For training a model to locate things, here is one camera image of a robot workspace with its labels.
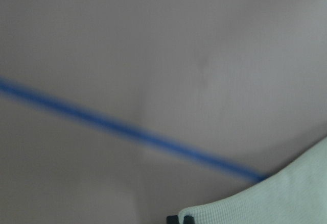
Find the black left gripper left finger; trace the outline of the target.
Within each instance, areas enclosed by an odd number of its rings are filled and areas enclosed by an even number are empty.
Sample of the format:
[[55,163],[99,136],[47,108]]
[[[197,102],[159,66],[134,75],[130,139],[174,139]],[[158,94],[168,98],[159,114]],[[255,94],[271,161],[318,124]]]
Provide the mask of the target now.
[[167,216],[166,224],[178,224],[178,215]]

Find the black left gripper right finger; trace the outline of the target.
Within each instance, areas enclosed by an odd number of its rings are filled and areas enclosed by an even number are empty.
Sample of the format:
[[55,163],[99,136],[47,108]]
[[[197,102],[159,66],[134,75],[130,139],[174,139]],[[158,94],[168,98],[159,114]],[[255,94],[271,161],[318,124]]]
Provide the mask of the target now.
[[194,224],[194,218],[189,215],[184,216],[183,224]]

